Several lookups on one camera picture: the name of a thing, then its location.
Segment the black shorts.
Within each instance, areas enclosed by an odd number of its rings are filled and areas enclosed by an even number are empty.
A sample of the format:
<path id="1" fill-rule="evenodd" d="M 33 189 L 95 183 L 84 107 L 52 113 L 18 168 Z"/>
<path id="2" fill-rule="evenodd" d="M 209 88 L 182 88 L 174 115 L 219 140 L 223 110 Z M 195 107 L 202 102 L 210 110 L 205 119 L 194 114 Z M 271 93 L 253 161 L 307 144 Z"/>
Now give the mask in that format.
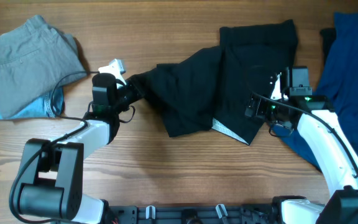
<path id="1" fill-rule="evenodd" d="M 246 115 L 251 94 L 271 97 L 277 75 L 291 67 L 298 45 L 289 19 L 279 24 L 222 27 L 218 46 L 180 63 L 131 76 L 159 111 L 171 138 L 213 129 L 250 144 L 264 124 Z"/>

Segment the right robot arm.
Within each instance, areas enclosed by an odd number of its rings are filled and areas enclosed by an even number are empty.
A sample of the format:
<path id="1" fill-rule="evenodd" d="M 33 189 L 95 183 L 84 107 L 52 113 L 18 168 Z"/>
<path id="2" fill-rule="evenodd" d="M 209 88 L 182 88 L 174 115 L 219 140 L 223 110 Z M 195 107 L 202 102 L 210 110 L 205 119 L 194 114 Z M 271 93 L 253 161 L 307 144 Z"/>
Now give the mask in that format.
<path id="1" fill-rule="evenodd" d="M 275 197 L 277 223 L 358 223 L 358 156 L 326 96 L 292 96 L 282 101 L 252 93 L 246 116 L 297 130 L 309 145 L 329 189 L 326 205 L 304 197 Z"/>

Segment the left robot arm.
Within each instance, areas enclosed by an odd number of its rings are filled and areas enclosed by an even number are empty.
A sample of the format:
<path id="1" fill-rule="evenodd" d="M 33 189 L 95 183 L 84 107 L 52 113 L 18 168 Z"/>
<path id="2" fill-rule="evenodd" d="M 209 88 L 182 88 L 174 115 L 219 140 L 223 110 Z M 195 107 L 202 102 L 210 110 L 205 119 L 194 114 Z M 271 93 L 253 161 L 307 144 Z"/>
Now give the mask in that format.
<path id="1" fill-rule="evenodd" d="M 117 223 L 105 200 L 83 193 L 83 161 L 115 138 L 122 112 L 144 97 L 134 78 L 121 81 L 111 73 L 93 79 L 93 100 L 80 118 L 80 126 L 52 141 L 30 139 L 9 193 L 11 213 L 28 223 Z"/>

